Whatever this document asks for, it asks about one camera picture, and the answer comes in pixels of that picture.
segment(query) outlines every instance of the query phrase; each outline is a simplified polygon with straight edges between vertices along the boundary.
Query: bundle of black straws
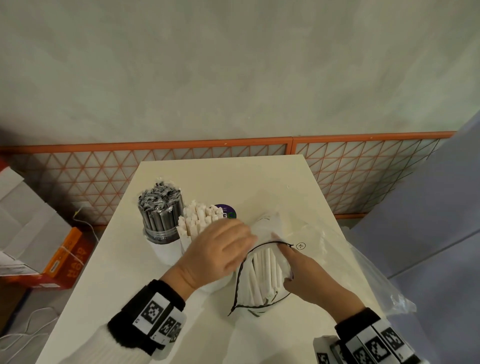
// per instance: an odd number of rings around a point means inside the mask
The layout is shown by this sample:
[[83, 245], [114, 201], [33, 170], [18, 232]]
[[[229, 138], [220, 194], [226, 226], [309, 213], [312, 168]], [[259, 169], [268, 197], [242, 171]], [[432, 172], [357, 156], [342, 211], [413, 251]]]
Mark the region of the bundle of black straws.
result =
[[179, 189], [172, 184], [158, 182], [138, 197], [138, 209], [148, 238], [158, 242], [178, 239], [175, 227], [179, 216], [183, 215], [183, 200]]

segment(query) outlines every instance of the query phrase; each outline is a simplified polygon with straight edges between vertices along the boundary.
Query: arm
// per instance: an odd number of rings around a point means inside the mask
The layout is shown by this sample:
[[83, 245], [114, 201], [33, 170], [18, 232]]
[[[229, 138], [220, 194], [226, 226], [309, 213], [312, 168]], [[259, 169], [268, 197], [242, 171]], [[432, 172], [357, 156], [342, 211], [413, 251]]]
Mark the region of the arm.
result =
[[285, 244], [278, 248], [288, 260], [293, 279], [284, 287], [301, 299], [323, 308], [335, 320], [338, 337], [313, 341], [319, 364], [425, 363], [391, 328], [349, 290], [338, 284], [315, 260]]
[[185, 323], [185, 301], [198, 288], [232, 273], [256, 240], [240, 220], [212, 223], [160, 280], [143, 287], [61, 363], [148, 364], [165, 358]]

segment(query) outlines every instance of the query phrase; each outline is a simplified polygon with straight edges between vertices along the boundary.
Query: triangular grid pattern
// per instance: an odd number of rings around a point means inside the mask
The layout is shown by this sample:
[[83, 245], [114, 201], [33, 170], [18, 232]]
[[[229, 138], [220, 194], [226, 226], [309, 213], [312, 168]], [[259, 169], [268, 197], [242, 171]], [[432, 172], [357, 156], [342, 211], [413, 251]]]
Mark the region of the triangular grid pattern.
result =
[[283, 155], [286, 144], [13, 154], [8, 163], [66, 220], [107, 224], [142, 161]]
[[334, 214], [367, 213], [445, 139], [294, 144]]

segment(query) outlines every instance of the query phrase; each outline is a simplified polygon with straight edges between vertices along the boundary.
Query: hand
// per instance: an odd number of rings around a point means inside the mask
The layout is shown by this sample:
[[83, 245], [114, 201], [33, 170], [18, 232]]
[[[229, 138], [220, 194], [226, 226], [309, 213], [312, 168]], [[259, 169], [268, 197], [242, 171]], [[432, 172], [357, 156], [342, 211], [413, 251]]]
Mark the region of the hand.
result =
[[283, 282], [287, 291], [320, 306], [337, 323], [365, 308], [354, 293], [338, 284], [314, 259], [286, 244], [277, 245], [293, 273], [293, 279], [285, 278]]
[[248, 225], [222, 218], [197, 236], [162, 280], [187, 300], [196, 289], [235, 271], [256, 241]]

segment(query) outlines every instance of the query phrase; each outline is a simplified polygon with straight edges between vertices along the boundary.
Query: fuzzy white sleeve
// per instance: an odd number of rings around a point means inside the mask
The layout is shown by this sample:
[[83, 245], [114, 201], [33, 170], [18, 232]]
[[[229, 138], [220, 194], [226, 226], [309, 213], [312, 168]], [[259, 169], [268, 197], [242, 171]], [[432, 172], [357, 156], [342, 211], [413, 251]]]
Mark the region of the fuzzy white sleeve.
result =
[[152, 357], [141, 349], [120, 346], [103, 325], [68, 358], [60, 364], [148, 364]]

